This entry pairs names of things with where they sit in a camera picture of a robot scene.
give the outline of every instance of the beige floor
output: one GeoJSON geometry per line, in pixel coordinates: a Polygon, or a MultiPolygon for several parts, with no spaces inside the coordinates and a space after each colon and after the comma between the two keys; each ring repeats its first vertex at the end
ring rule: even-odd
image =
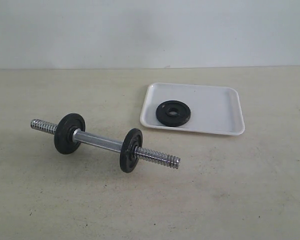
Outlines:
{"type": "Polygon", "coordinates": [[[300,240],[300,67],[0,70],[0,240],[300,240]],[[241,136],[147,129],[147,85],[235,88],[241,136]],[[80,113],[86,130],[180,156],[179,170],[81,145],[61,155],[30,128],[80,113]]]}

